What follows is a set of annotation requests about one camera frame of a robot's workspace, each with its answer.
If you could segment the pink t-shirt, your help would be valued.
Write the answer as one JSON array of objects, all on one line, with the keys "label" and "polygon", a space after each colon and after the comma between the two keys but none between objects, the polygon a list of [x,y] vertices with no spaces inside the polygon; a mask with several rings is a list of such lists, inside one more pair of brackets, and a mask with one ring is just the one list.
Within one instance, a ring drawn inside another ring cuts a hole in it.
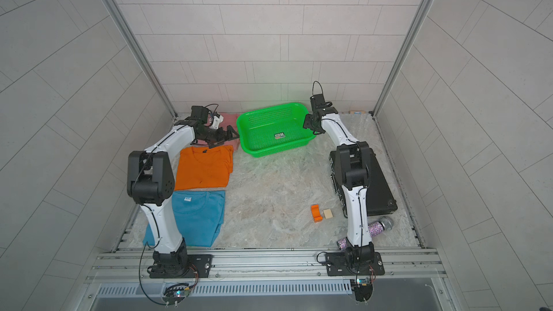
[{"label": "pink t-shirt", "polygon": [[210,144],[223,144],[233,148],[236,153],[240,148],[240,139],[238,136],[238,128],[236,125],[239,114],[219,113],[216,112],[213,119],[222,133],[218,133],[216,138],[210,141]]}]

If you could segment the orange t-shirt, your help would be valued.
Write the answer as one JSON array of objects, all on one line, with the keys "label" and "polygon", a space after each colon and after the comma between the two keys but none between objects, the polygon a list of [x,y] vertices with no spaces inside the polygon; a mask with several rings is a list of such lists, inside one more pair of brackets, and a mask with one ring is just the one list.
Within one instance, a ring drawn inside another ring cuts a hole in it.
[{"label": "orange t-shirt", "polygon": [[229,145],[183,149],[179,156],[175,190],[227,187],[233,173],[233,152]]}]

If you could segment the green plastic basket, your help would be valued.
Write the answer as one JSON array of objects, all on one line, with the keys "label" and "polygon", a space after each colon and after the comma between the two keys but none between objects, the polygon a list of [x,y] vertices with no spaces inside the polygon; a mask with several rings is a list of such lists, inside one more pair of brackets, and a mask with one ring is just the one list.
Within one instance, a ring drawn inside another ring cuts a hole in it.
[{"label": "green plastic basket", "polygon": [[240,145],[255,158],[308,145],[315,135],[303,127],[307,114],[301,103],[243,113],[236,121]]}]

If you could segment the blue t-shirt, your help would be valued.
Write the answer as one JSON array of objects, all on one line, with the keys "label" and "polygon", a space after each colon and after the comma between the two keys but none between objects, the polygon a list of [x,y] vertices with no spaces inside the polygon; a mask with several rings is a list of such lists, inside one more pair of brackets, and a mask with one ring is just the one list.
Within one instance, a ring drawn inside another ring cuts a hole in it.
[{"label": "blue t-shirt", "polygon": [[210,247],[224,222],[226,192],[156,191],[138,195],[135,201],[147,217],[143,239],[159,253],[183,250],[186,246]]}]

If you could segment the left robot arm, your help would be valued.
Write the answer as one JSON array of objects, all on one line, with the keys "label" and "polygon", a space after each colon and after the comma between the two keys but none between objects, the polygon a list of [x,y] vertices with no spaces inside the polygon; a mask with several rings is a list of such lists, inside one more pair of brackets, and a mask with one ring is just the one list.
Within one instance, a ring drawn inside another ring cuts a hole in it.
[{"label": "left robot arm", "polygon": [[192,117],[180,120],[157,143],[128,156],[127,193],[141,206],[154,235],[154,264],[148,268],[151,278],[179,277],[192,270],[172,208],[176,182],[171,159],[196,139],[215,148],[239,138],[230,125],[223,129],[207,127],[206,123]]}]

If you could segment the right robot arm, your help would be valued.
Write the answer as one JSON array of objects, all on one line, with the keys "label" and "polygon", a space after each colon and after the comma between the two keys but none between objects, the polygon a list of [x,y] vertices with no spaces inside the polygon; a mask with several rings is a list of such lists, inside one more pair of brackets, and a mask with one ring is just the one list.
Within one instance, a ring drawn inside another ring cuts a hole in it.
[{"label": "right robot arm", "polygon": [[330,102],[313,102],[312,110],[305,116],[304,128],[315,134],[328,134],[336,146],[331,170],[337,191],[344,194],[348,215],[344,256],[349,268],[359,272],[362,265],[374,261],[366,202],[371,182],[371,148],[347,130]]}]

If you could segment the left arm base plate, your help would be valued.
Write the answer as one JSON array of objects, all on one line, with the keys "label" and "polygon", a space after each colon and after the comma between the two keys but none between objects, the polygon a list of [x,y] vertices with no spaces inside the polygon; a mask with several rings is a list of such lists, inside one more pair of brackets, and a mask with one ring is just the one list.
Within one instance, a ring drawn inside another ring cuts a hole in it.
[{"label": "left arm base plate", "polygon": [[213,255],[200,254],[187,257],[186,263],[168,264],[155,261],[147,269],[151,279],[208,278]]}]

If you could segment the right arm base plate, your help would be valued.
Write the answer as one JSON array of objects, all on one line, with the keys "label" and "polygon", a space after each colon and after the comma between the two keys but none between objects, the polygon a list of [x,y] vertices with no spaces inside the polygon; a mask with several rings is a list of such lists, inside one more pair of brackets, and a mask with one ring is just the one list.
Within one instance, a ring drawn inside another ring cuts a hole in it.
[{"label": "right arm base plate", "polygon": [[345,253],[326,253],[322,265],[327,270],[328,276],[383,276],[385,268],[383,266],[380,253],[374,253],[374,259],[363,261],[361,263],[349,263]]}]

